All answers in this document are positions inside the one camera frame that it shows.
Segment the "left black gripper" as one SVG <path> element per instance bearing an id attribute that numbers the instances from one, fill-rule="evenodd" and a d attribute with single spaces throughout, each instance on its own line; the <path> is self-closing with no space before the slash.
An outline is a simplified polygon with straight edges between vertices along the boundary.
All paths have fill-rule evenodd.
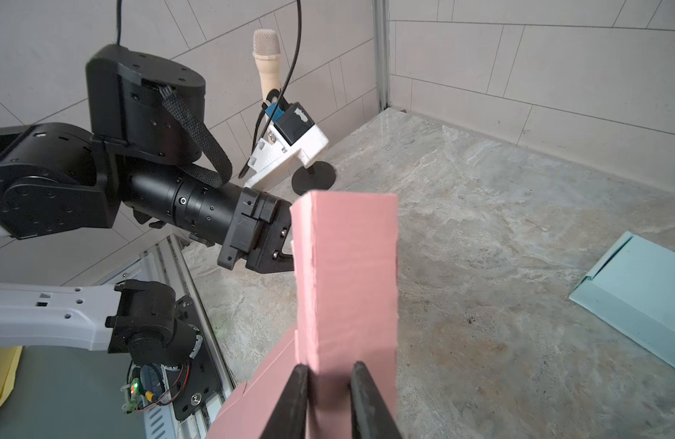
<path id="1" fill-rule="evenodd" d="M 218 265 L 231 270 L 240 259 L 258 274 L 292 272 L 294 259 L 283 252 L 290 232 L 291 203 L 244 188 L 220 249 Z"/>

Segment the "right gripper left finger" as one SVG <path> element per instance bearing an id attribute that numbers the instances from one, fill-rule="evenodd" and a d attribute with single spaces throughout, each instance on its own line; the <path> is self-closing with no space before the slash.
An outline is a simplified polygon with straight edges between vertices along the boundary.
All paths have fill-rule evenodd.
<path id="1" fill-rule="evenodd" d="M 273 409 L 261 439 L 305 439 L 308 416 L 310 368 L 298 364 Z"/>

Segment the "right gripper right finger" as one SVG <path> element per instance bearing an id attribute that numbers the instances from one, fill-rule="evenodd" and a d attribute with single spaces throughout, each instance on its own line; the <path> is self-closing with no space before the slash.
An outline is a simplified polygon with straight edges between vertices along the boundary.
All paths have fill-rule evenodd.
<path id="1" fill-rule="evenodd" d="M 350 412 L 353 439 L 402 439 L 397 424 L 370 374 L 357 361 L 350 375 Z"/>

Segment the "pink paper box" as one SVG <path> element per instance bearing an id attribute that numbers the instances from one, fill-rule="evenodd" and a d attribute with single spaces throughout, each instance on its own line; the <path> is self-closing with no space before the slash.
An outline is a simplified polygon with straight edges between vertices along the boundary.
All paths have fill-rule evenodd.
<path id="1" fill-rule="evenodd" d="M 236 389 L 211 438 L 257 438 L 295 366 L 308 366 L 306 436 L 352 434 L 350 376 L 364 363 L 390 413 L 397 408 L 398 199 L 311 191 L 291 208 L 297 323 Z"/>

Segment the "light blue paper box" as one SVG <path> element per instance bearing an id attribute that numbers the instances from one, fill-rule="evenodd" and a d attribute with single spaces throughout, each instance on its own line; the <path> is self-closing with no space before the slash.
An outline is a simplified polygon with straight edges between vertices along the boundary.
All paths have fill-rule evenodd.
<path id="1" fill-rule="evenodd" d="M 625 232 L 569 298 L 675 369 L 675 252 Z"/>

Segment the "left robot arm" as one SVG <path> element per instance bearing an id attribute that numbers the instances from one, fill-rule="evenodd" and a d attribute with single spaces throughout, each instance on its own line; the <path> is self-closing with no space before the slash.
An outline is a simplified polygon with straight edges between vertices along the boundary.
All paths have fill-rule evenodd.
<path id="1" fill-rule="evenodd" d="M 17 240 L 109 229 L 121 206 L 143 223 L 173 225 L 219 245 L 218 263 L 290 272 L 283 251 L 290 205 L 241 188 L 204 125 L 204 78 L 181 64 L 111 44 L 85 68 L 91 126 L 0 129 L 0 236 Z M 60 346 L 127 353 L 139 365 L 178 367 L 200 331 L 168 285 L 59 288 L 0 284 L 0 348 Z"/>

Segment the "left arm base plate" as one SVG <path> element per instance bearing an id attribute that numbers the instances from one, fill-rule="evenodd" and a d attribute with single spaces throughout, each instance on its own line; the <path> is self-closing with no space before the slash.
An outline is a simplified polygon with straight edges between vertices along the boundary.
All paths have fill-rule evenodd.
<path id="1" fill-rule="evenodd" d="M 176 313 L 182 323 L 200 329 L 200 318 L 189 296 L 184 296 L 177 301 Z M 179 422 L 185 421 L 196 413 L 209 398 L 222 391 L 222 382 L 211 359 L 207 341 L 207 337 L 204 336 L 199 352 L 191 360 L 191 372 L 184 371 L 178 383 L 181 387 L 181 395 L 174 400 L 172 407 L 175 418 Z"/>

